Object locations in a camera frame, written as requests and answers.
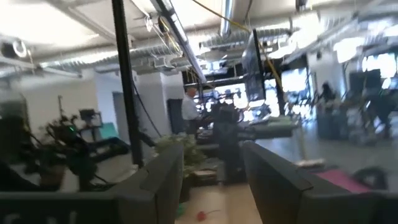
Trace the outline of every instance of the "black monitor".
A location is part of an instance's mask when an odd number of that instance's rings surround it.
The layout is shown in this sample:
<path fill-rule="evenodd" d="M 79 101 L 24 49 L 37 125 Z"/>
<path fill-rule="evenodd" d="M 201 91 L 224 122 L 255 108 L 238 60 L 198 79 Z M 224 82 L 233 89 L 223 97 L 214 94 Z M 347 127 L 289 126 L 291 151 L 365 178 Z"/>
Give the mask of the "black monitor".
<path fill-rule="evenodd" d="M 366 72 L 351 72 L 349 74 L 349 88 L 355 95 L 361 95 L 363 88 L 368 90 L 381 90 L 382 81 L 380 69 Z"/>
<path fill-rule="evenodd" d="M 95 110 L 94 109 L 81 109 L 81 110 L 79 110 L 79 113 L 80 113 L 80 118 L 83 121 L 91 120 L 95 116 Z"/>
<path fill-rule="evenodd" d="M 265 100 L 264 67 L 261 62 L 259 39 L 254 29 L 242 55 L 242 66 L 245 72 L 244 83 L 248 101 Z"/>

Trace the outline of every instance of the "table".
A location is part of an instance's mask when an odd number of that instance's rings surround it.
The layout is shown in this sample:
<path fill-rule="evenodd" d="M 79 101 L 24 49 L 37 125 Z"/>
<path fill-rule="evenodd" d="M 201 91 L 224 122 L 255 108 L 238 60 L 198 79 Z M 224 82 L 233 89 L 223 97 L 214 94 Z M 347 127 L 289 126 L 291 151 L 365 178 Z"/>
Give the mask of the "table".
<path fill-rule="evenodd" d="M 193 188 L 185 208 L 185 213 L 175 224 L 262 224 L 248 184 Z M 200 211 L 216 212 L 198 222 L 196 215 Z"/>

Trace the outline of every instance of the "window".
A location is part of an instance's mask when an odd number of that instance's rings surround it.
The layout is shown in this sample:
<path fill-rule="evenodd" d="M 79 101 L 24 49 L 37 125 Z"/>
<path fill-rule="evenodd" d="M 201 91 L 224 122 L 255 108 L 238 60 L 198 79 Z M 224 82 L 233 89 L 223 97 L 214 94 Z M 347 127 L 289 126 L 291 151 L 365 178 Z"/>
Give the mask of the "window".
<path fill-rule="evenodd" d="M 371 55 L 363 58 L 362 71 L 380 69 L 381 78 L 391 78 L 397 73 L 397 60 L 394 54 Z"/>

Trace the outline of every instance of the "black pole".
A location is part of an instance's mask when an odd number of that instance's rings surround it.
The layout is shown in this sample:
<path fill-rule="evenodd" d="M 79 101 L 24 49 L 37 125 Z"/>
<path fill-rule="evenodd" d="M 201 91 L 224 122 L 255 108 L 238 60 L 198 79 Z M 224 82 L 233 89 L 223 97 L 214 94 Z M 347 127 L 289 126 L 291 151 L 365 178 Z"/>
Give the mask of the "black pole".
<path fill-rule="evenodd" d="M 141 141 L 139 139 L 138 119 L 134 107 L 134 90 L 131 73 L 129 41 L 127 38 L 126 17 L 124 15 L 123 0 L 112 0 L 116 43 L 118 45 L 120 76 L 123 87 L 124 105 L 126 107 L 127 126 L 131 144 L 132 161 L 141 168 L 142 161 Z"/>

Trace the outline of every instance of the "person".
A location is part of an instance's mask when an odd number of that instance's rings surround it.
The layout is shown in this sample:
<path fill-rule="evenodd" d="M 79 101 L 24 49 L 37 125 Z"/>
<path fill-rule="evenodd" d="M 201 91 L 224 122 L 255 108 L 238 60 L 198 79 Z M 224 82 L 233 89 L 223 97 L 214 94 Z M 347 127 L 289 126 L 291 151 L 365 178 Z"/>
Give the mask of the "person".
<path fill-rule="evenodd" d="M 197 135 L 199 128 L 200 113 L 197 110 L 197 104 L 193 98 L 197 94 L 197 89 L 194 87 L 187 88 L 184 99 L 182 100 L 181 114 L 184 120 L 184 127 L 186 134 Z"/>
<path fill-rule="evenodd" d="M 336 93 L 332 90 L 328 82 L 322 84 L 322 94 L 319 96 L 325 105 L 325 111 L 331 113 L 333 111 L 333 102 L 336 99 Z"/>

